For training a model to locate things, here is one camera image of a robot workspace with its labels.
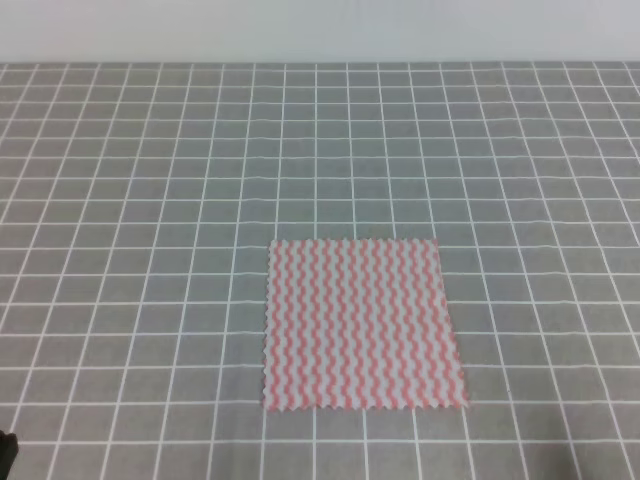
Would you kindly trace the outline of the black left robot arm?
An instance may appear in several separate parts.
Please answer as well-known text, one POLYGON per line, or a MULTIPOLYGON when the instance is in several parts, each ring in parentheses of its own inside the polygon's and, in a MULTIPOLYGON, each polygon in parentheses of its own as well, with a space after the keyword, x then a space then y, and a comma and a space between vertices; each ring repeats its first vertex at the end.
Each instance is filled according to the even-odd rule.
POLYGON ((14 433, 0 431, 0 480, 7 480, 19 452, 19 443, 14 433))

